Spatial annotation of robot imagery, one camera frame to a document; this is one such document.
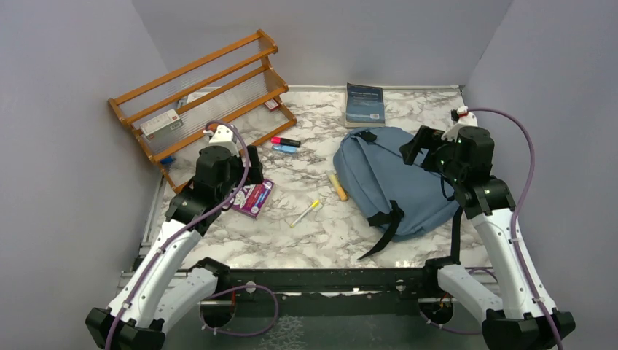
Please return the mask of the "blue backpack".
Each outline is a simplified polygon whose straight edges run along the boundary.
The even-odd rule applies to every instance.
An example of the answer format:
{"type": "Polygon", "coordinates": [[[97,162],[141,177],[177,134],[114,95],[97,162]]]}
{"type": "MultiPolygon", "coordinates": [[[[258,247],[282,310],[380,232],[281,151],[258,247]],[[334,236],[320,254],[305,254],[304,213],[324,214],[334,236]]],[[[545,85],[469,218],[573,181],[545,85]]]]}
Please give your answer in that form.
{"type": "Polygon", "coordinates": [[[335,172],[350,198],[382,237],[366,253],[381,252],[395,238],[433,231],[452,219],[459,205],[454,191],[436,174],[424,171],[420,156],[404,163],[399,148],[413,135],[401,128],[356,128],[341,141],[333,157],[335,172]]]}

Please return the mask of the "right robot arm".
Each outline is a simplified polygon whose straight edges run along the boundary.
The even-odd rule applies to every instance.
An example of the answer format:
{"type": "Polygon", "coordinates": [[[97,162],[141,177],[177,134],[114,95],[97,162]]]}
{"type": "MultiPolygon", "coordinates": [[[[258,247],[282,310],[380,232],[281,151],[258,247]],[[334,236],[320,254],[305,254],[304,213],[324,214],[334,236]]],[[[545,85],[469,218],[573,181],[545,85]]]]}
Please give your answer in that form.
{"type": "Polygon", "coordinates": [[[560,349],[575,328],[539,278],[520,232],[508,185],[491,173],[494,141],[484,128],[464,126],[455,136],[423,126],[400,147],[404,163],[426,151],[423,170],[439,174],[454,190],[493,266],[500,293],[491,292],[463,266],[439,262],[421,276],[429,296],[452,295],[480,323],[489,349],[560,349]]]}

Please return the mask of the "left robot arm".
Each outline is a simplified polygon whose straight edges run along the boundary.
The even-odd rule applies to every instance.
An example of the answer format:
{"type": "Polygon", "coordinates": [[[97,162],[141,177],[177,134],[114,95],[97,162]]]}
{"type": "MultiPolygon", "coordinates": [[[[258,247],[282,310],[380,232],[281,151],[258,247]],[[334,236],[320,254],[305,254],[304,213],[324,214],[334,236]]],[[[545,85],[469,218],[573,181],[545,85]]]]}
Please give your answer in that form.
{"type": "Polygon", "coordinates": [[[195,175],[176,194],[160,234],[122,291],[105,308],[92,308],[85,324],[101,349],[161,349],[167,332],[206,296],[229,289],[225,275],[197,264],[177,287],[168,286],[185,257],[245,184],[262,183],[253,145],[236,155],[221,145],[199,152],[195,175]]]}

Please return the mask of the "purple stationery package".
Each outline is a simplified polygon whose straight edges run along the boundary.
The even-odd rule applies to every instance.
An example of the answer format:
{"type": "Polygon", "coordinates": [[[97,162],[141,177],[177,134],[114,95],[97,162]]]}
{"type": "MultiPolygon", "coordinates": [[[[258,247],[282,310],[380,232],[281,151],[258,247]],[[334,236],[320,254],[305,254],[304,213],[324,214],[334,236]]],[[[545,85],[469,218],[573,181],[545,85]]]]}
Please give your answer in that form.
{"type": "Polygon", "coordinates": [[[274,187],[275,184],[269,179],[264,179],[261,184],[246,185],[237,193],[232,209],[256,219],[265,207],[274,187]]]}

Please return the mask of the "blue highlighter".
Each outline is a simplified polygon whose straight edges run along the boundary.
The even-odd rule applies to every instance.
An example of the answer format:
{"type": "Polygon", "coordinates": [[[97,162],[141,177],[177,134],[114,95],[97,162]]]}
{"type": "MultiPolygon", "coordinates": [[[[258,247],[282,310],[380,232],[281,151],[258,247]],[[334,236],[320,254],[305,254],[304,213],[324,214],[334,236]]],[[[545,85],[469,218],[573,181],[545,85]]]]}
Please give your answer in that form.
{"type": "Polygon", "coordinates": [[[272,146],[272,149],[278,152],[283,152],[286,154],[294,154],[297,152],[297,148],[293,147],[293,146],[288,146],[288,145],[282,145],[282,144],[274,144],[272,146]]]}

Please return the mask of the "pink black highlighter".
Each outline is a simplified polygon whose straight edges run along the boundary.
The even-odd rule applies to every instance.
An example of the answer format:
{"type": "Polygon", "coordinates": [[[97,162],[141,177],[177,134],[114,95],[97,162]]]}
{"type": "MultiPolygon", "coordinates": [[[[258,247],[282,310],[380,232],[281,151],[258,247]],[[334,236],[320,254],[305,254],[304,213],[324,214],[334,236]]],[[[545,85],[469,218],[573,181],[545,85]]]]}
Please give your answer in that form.
{"type": "Polygon", "coordinates": [[[270,139],[270,142],[272,144],[278,144],[278,145],[288,146],[288,147],[300,147],[301,146],[301,142],[298,140],[287,139],[287,138],[282,138],[278,136],[272,137],[270,139]]]}

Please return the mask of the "dark blue book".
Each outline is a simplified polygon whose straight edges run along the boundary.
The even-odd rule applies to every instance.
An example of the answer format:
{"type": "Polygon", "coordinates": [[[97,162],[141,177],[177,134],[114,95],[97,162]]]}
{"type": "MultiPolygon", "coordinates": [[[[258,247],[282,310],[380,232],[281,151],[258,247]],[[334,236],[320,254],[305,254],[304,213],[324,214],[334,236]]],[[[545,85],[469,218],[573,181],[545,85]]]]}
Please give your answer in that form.
{"type": "Polygon", "coordinates": [[[383,89],[348,83],[343,124],[346,128],[385,126],[383,89]]]}

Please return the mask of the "yellow capped pen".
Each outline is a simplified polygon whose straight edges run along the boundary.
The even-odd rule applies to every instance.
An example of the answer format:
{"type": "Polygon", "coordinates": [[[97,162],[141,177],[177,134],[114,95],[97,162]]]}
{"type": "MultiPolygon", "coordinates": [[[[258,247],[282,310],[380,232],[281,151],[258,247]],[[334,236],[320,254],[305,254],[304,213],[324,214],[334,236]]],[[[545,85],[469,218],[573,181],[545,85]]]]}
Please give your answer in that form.
{"type": "Polygon", "coordinates": [[[320,204],[320,200],[315,200],[312,202],[309,207],[307,207],[290,225],[289,227],[294,228],[307,214],[309,214],[312,210],[314,210],[320,204]]]}

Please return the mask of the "small red white box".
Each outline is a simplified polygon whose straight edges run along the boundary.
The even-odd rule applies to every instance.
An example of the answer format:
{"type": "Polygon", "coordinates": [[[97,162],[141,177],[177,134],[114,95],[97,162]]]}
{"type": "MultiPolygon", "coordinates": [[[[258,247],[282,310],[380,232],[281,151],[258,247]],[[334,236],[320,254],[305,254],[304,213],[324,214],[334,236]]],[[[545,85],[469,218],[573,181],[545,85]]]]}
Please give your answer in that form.
{"type": "Polygon", "coordinates": [[[270,111],[274,111],[280,108],[281,103],[279,101],[277,101],[274,98],[271,98],[269,100],[267,100],[266,102],[264,102],[264,105],[270,110],[270,111]]]}

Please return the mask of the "orange highlighter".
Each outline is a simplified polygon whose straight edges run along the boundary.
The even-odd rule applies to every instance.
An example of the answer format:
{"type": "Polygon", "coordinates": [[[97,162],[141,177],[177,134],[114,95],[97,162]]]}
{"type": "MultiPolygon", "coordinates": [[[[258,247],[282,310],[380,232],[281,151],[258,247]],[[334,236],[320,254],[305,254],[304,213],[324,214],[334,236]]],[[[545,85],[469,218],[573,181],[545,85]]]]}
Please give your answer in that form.
{"type": "Polygon", "coordinates": [[[340,184],[340,182],[339,182],[339,180],[337,178],[337,175],[334,172],[329,171],[327,173],[327,176],[328,176],[328,179],[331,182],[333,188],[335,189],[335,192],[337,193],[338,198],[341,201],[347,201],[348,200],[348,195],[345,192],[345,190],[343,189],[343,186],[340,184]]]}

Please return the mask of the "wooden shelf rack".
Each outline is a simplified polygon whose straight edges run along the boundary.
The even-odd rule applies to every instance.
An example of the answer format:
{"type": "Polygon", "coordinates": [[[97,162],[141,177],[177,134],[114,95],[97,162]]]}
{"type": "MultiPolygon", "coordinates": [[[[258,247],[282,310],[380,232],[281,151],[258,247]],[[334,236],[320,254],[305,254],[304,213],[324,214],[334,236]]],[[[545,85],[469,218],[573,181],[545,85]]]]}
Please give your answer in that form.
{"type": "Polygon", "coordinates": [[[158,77],[108,104],[175,192],[187,184],[188,162],[206,145],[206,125],[233,124],[249,145],[259,146],[294,127],[297,118],[282,101],[289,86],[270,62],[278,45],[265,31],[254,33],[158,77]],[[264,102],[281,103],[270,111],[264,102]],[[148,140],[140,124],[175,109],[183,125],[148,140]]]}

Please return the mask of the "white box on shelf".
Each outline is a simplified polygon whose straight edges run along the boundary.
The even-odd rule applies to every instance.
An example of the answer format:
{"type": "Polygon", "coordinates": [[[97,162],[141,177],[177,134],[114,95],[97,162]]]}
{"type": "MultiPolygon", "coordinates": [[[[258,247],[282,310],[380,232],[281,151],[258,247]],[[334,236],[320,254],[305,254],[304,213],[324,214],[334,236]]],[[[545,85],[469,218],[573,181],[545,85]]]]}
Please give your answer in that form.
{"type": "Polygon", "coordinates": [[[169,109],[152,119],[140,124],[140,130],[148,140],[163,137],[180,128],[183,121],[175,109],[169,109]]]}

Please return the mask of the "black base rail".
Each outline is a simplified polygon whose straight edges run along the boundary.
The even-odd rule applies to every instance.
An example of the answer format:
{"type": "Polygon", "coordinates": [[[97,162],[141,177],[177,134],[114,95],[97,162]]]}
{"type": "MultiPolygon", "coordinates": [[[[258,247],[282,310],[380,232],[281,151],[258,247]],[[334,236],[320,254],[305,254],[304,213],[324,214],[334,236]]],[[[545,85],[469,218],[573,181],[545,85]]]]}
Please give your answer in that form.
{"type": "Polygon", "coordinates": [[[422,268],[232,269],[209,257],[187,270],[174,288],[165,287],[146,326],[166,333],[178,318],[198,308],[209,327],[233,316],[366,316],[424,314],[434,322],[453,315],[437,283],[437,271],[452,257],[422,268]]]}

